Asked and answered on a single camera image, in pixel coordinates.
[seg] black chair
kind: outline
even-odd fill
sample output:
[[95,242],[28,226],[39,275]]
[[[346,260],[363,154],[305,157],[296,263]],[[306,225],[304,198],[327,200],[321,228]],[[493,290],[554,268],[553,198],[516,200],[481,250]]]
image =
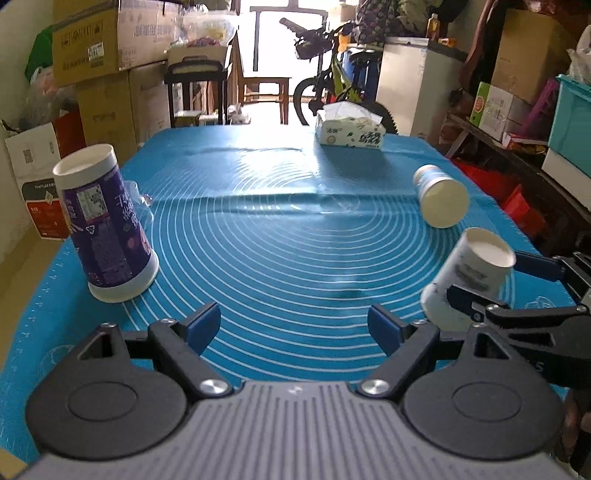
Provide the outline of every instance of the black chair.
[[183,109],[192,110],[191,88],[193,82],[217,82],[217,122],[223,125],[228,121],[228,69],[216,61],[200,57],[185,57],[179,63],[169,65],[164,75],[168,86],[168,112],[170,126],[175,127],[173,85],[183,86]]

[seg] teal plastic storage box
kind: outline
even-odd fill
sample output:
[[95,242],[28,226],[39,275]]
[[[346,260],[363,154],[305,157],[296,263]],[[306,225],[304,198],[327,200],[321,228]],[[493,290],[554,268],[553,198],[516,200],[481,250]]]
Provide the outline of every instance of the teal plastic storage box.
[[550,148],[591,177],[591,87],[566,75],[558,80]]

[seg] green plastic bag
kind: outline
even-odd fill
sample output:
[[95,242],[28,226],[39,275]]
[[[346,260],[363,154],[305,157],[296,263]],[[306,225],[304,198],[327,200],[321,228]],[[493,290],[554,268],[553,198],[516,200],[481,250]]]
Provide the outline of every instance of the green plastic bag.
[[53,26],[50,25],[45,30],[37,35],[35,42],[33,43],[33,47],[31,49],[31,54],[29,55],[29,62],[27,63],[27,68],[25,69],[25,76],[27,80],[30,82],[33,73],[39,67],[50,67],[53,65],[53,56],[51,53],[51,32],[53,30]]

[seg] blue silicone mat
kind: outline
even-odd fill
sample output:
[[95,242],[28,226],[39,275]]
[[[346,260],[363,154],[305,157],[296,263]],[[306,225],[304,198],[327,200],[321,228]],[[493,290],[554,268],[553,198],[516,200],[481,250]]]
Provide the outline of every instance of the blue silicone mat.
[[[460,225],[424,223],[412,185],[422,165],[467,185]],[[421,289],[469,226],[535,251],[494,200],[416,138],[387,135],[382,151],[325,147],[311,128],[171,129],[123,168],[155,202],[147,232],[160,273],[140,297],[95,300],[66,242],[25,311],[0,378],[0,446],[30,462],[24,425],[35,385],[101,322],[146,329],[207,301],[222,327],[204,358],[234,384],[357,381],[384,356],[366,327],[376,302],[405,320],[424,317]],[[502,292],[514,307],[563,306],[559,284],[519,273]]]

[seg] stacked cardboard boxes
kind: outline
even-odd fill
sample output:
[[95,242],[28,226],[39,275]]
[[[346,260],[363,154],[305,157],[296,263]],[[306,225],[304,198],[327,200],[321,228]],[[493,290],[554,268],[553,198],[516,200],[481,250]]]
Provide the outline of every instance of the stacked cardboard boxes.
[[120,163],[170,127],[164,85],[179,6],[156,0],[53,0],[54,75],[75,83],[88,145]]
[[568,70],[575,45],[554,18],[508,10],[491,83],[480,85],[470,121],[498,141],[518,131],[548,79]]

